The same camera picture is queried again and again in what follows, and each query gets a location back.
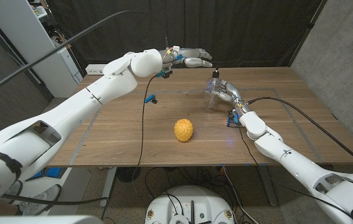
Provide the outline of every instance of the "table leg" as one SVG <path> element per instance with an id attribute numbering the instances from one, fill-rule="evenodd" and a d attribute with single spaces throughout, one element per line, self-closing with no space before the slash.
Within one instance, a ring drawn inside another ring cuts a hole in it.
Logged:
<path id="1" fill-rule="evenodd" d="M 115 172 L 116 172 L 116 167 L 108 170 L 106 183 L 104 184 L 103 193 L 102 193 L 101 197 L 110 198 L 110 192 L 111 192 L 111 188 L 113 186 L 113 182 L 114 182 L 114 178 L 115 178 Z M 106 206 L 106 203 L 107 203 L 106 200 L 102 200 L 100 202 L 100 206 L 104 207 L 104 206 Z"/>
<path id="2" fill-rule="evenodd" d="M 267 175 L 270 176 L 269 174 L 269 170 L 267 166 L 261 166 L 260 169 L 263 171 L 259 171 L 259 175 L 261 177 L 261 182 L 263 185 L 263 188 L 265 189 L 266 192 L 266 196 L 268 197 L 268 202 L 269 205 L 272 207 L 277 207 L 277 198 L 276 198 L 276 193 L 275 190 L 273 188 L 273 184 L 271 183 L 271 180 L 269 179 L 269 177 L 267 177 L 264 173 L 266 173 Z"/>

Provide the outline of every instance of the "screw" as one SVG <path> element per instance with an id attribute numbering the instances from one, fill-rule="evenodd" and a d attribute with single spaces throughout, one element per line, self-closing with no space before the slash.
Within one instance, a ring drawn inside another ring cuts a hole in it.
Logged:
<path id="1" fill-rule="evenodd" d="M 231 219 L 233 216 L 232 216 L 232 212 L 230 211 L 230 210 L 227 210 L 226 212 L 225 212 L 225 216 L 226 216 L 226 218 L 228 218 L 228 219 Z"/>

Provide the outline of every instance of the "wire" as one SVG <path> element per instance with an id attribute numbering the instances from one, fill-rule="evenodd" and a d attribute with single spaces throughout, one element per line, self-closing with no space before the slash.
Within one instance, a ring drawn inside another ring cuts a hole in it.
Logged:
<path id="1" fill-rule="evenodd" d="M 160 167 L 154 167 L 154 168 L 152 168 L 152 169 L 149 170 L 149 171 L 146 173 L 146 175 L 144 176 L 144 184 L 146 184 L 146 188 L 147 188 L 147 190 L 149 191 L 149 193 L 150 193 L 150 195 L 152 196 L 152 198 L 155 198 L 155 197 L 154 197 L 153 193 L 150 191 L 149 186 L 147 185 L 147 175 L 149 175 L 149 173 L 150 173 L 152 170 L 157 169 L 157 168 L 160 168 Z"/>
<path id="2" fill-rule="evenodd" d="M 238 205 L 240 206 L 241 211 L 242 211 L 243 213 L 245 213 L 253 222 L 255 222 L 256 224 L 258 224 L 258 222 L 257 222 L 255 219 L 253 219 L 253 218 L 248 214 L 248 212 L 246 212 L 246 211 L 244 210 L 244 208 L 241 206 L 241 203 L 240 203 L 240 201 L 239 201 L 239 199 L 238 199 L 238 196 L 237 196 L 236 190 L 235 190 L 235 188 L 234 188 L 234 186 L 233 186 L 233 184 L 232 184 L 232 181 L 229 179 L 229 177 L 228 177 L 228 175 L 227 175 L 227 173 L 226 173 L 226 167 L 224 167 L 224 172 L 225 172 L 225 176 L 226 176 L 228 182 L 229 182 L 230 185 L 232 186 L 232 189 L 233 189 L 233 191 L 234 191 L 234 195 L 236 196 L 236 199 L 237 199 Z"/>
<path id="3" fill-rule="evenodd" d="M 137 193 L 138 191 L 136 190 L 136 188 L 134 187 L 134 174 L 136 173 L 136 171 L 138 170 L 138 167 L 140 165 L 140 161 L 141 161 L 141 155 L 143 154 L 143 139 L 144 139 L 144 106 L 146 105 L 146 97 L 147 97 L 147 90 L 149 89 L 151 80 L 153 80 L 153 78 L 156 78 L 157 76 L 153 76 L 150 78 L 149 83 L 147 83 L 147 87 L 146 87 L 146 92 L 144 93 L 144 99 L 143 99 L 143 110 L 141 112 L 141 148 L 140 148 L 140 157 L 139 157 L 139 162 L 138 165 L 136 166 L 136 168 L 133 171 L 132 174 L 132 185 L 133 185 L 133 189 L 134 191 Z"/>
<path id="4" fill-rule="evenodd" d="M 329 136 L 334 142 L 336 142 L 340 147 L 342 147 L 343 149 L 345 149 L 345 151 L 347 151 L 351 156 L 353 156 L 353 152 L 348 149 L 348 147 L 346 147 L 345 145 L 343 145 L 343 143 L 341 143 L 340 141 L 338 141 L 338 139 L 336 139 L 332 134 L 330 134 L 328 131 L 326 131 L 322 126 L 320 126 L 319 124 L 317 124 L 317 122 L 315 122 L 312 118 L 310 118 L 308 115 L 306 115 L 305 113 L 303 113 L 303 111 L 301 111 L 299 108 L 297 108 L 296 106 L 292 105 L 291 103 L 288 103 L 285 100 L 279 99 L 279 98 L 275 98 L 275 97 L 269 97 L 269 96 L 265 96 L 265 97 L 259 97 L 253 100 L 250 100 L 247 102 L 248 105 L 252 104 L 253 102 L 257 101 L 257 100 L 276 100 L 282 103 L 287 104 L 288 106 L 294 108 L 296 111 L 298 111 L 301 115 L 303 115 L 306 119 L 308 119 L 310 122 L 312 122 L 312 124 L 314 124 L 316 127 L 318 127 L 322 132 L 324 132 L 327 136 Z"/>
<path id="5" fill-rule="evenodd" d="M 171 181 L 169 180 L 168 170 L 164 169 L 166 172 L 166 178 L 168 179 L 169 186 L 172 187 Z"/>
<path id="6" fill-rule="evenodd" d="M 233 213 L 234 223 L 237 223 L 236 214 L 233 212 L 233 210 L 232 210 L 232 213 Z"/>
<path id="7" fill-rule="evenodd" d="M 168 196 L 169 200 L 171 201 L 172 205 L 173 205 L 174 208 L 175 208 L 175 215 L 178 215 L 174 202 L 172 201 L 171 197 L 169 196 L 169 194 L 168 194 L 168 192 L 167 192 L 166 190 L 165 190 L 165 193 L 166 193 L 166 195 Z"/>
<path id="8" fill-rule="evenodd" d="M 13 72 L 12 74 L 8 75 L 6 78 L 2 79 L 0 81 L 0 86 L 5 84 L 6 82 L 8 82 L 10 79 L 14 78 L 16 75 L 20 74 L 21 72 L 25 72 L 26 70 L 28 70 L 29 68 L 33 67 L 34 65 L 37 65 L 41 61 L 47 59 L 52 54 L 56 53 L 57 51 L 59 51 L 60 49 L 65 47 L 66 45 L 68 45 L 68 44 L 70 44 L 72 42 L 75 42 L 76 40 L 78 40 L 79 38 L 83 37 L 84 35 L 87 35 L 91 31 L 93 31 L 93 30 L 97 29 L 98 27 L 102 26 L 108 20 L 110 20 L 110 19 L 112 19 L 112 18 L 114 18 L 116 16 L 119 16 L 119 15 L 122 15 L 122 14 L 125 14 L 125 13 L 131 13 L 131 12 L 150 16 L 149 14 L 147 14 L 145 12 L 137 11 L 137 10 L 124 10 L 124 11 L 120 11 L 120 12 L 114 13 L 114 14 L 112 14 L 110 16 L 107 16 L 106 18 L 104 18 L 104 19 L 98 21 L 97 23 L 91 25 L 90 27 L 88 27 L 85 30 L 81 31 L 80 33 L 76 34 L 75 36 L 69 38 L 69 40 L 65 41 L 64 43 L 60 44 L 59 46 L 55 47 L 54 49 L 48 51 L 46 54 L 43 54 L 42 56 L 40 56 L 39 58 L 35 59 L 34 61 L 32 61 L 32 62 L 28 63 L 27 65 L 17 69 L 15 72 Z M 158 23 L 161 25 L 161 27 L 162 27 L 162 29 L 164 31 L 165 44 L 166 44 L 166 47 L 167 47 L 168 46 L 168 37 L 167 37 L 167 34 L 166 34 L 165 27 L 159 21 L 158 21 Z"/>
<path id="9" fill-rule="evenodd" d="M 243 138 L 243 133 L 241 132 L 241 127 L 238 127 L 238 129 L 240 130 L 241 139 L 243 139 L 243 142 L 244 142 L 245 146 L 246 146 L 247 149 L 248 149 L 248 153 L 250 153 L 252 159 L 253 159 L 253 160 L 255 161 L 255 163 L 257 164 L 259 170 L 260 170 L 261 172 L 263 172 L 272 182 L 274 182 L 274 183 L 276 183 L 276 184 L 278 184 L 278 185 L 280 185 L 280 186 L 282 186 L 282 187 L 284 187 L 284 188 L 286 188 L 286 189 L 292 190 L 292 191 L 294 191 L 294 192 L 296 192 L 296 193 L 299 193 L 299 194 L 308 196 L 308 197 L 310 197 L 310 198 L 316 199 L 316 200 L 318 200 L 318 201 L 320 201 L 320 202 L 326 203 L 327 205 L 330 205 L 330 206 L 332 206 L 332 207 L 334 207 L 334 208 L 340 210 L 341 212 L 345 213 L 349 218 L 353 219 L 352 216 L 351 216 L 349 213 L 347 213 L 345 210 L 339 208 L 338 206 L 335 206 L 335 205 L 333 205 L 333 204 L 331 204 L 331 203 L 329 203 L 329 202 L 327 202 L 327 201 L 325 201 L 325 200 L 322 200 L 322 199 L 320 199 L 320 198 L 317 198 L 317 197 L 314 197 L 314 196 L 312 196 L 312 195 L 306 194 L 306 193 L 304 193 L 304 192 L 300 192 L 299 190 L 295 190 L 295 189 L 292 189 L 292 188 L 290 188 L 290 187 L 287 187 L 287 186 L 285 186 L 285 185 L 283 185 L 283 184 L 281 184 L 281 183 L 275 181 L 273 178 L 271 178 L 265 171 L 263 171 L 263 170 L 261 169 L 261 167 L 259 166 L 259 164 L 258 164 L 257 161 L 255 160 L 255 158 L 252 156 L 251 151 L 250 151 L 250 148 L 248 147 L 248 145 L 246 144 L 246 142 L 245 142 L 245 140 L 244 140 L 244 138 Z"/>
<path id="10" fill-rule="evenodd" d="M 216 219 L 218 218 L 218 216 L 219 216 L 220 214 L 222 214 L 222 212 L 226 212 L 226 211 L 227 211 L 227 209 L 222 210 L 221 212 L 219 212 L 219 214 L 216 215 L 216 217 L 215 217 L 215 219 L 212 221 L 212 223 L 215 223 L 215 221 L 216 221 Z"/>
<path id="11" fill-rule="evenodd" d="M 110 218 L 110 217 L 106 217 L 106 218 L 108 218 L 108 219 L 111 220 L 114 224 L 116 224 L 116 222 L 115 222 L 112 218 Z"/>
<path id="12" fill-rule="evenodd" d="M 109 202 L 108 197 L 96 198 L 91 200 L 83 200 L 79 202 L 54 202 L 50 200 L 40 200 L 35 198 L 23 197 L 19 195 L 9 195 L 9 194 L 3 194 L 1 198 L 7 198 L 7 199 L 18 200 L 18 201 L 29 202 L 29 203 L 37 203 L 42 205 L 85 205 L 92 202 L 106 200 L 106 206 L 104 207 L 103 213 L 101 215 L 102 220 L 104 219 L 104 214 L 106 213 L 108 202 Z"/>
<path id="13" fill-rule="evenodd" d="M 174 198 L 176 198 L 176 200 L 179 202 L 179 205 L 181 205 L 181 209 L 182 209 L 182 215 L 184 215 L 184 212 L 183 212 L 183 206 L 182 206 L 182 203 L 181 203 L 181 201 L 179 200 L 179 199 L 177 199 L 177 197 L 175 197 L 175 196 L 173 196 L 173 195 L 171 195 L 171 194 L 169 194 L 169 193 L 167 193 L 168 194 L 168 196 L 171 196 L 171 197 L 174 197 Z"/>

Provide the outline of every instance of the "silver robot hand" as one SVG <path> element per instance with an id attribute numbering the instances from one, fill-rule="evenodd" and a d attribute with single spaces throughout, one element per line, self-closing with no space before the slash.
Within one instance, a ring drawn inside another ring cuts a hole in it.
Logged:
<path id="1" fill-rule="evenodd" d="M 172 65 L 184 63 L 189 68 L 212 67 L 212 63 L 202 58 L 212 59 L 212 56 L 204 49 L 188 49 L 174 46 L 166 50 L 159 50 L 162 56 L 162 67 L 169 68 Z"/>

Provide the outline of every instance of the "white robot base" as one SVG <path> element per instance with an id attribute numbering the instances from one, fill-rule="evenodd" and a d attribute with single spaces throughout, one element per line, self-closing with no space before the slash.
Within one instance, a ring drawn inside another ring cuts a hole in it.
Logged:
<path id="1" fill-rule="evenodd" d="M 232 209 L 215 192 L 195 185 L 182 185 L 165 191 L 150 203 L 145 224 L 160 223 L 232 224 L 234 221 Z"/>

